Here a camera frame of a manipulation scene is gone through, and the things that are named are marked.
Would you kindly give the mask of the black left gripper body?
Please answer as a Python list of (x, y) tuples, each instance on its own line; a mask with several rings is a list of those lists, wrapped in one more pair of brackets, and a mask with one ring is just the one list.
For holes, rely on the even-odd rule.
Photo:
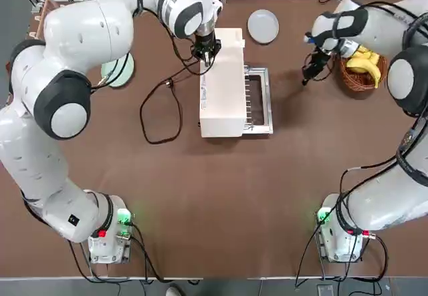
[(200, 49), (203, 51), (203, 57), (206, 51), (215, 51), (217, 55), (221, 49), (221, 40), (216, 38), (214, 31), (208, 35), (195, 34), (193, 49)]

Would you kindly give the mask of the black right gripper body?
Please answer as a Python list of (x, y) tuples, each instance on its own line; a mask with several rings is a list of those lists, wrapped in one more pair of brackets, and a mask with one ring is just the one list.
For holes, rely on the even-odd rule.
[(312, 52), (311, 64), (315, 67), (325, 67), (331, 58), (331, 53), (325, 53), (322, 50)]

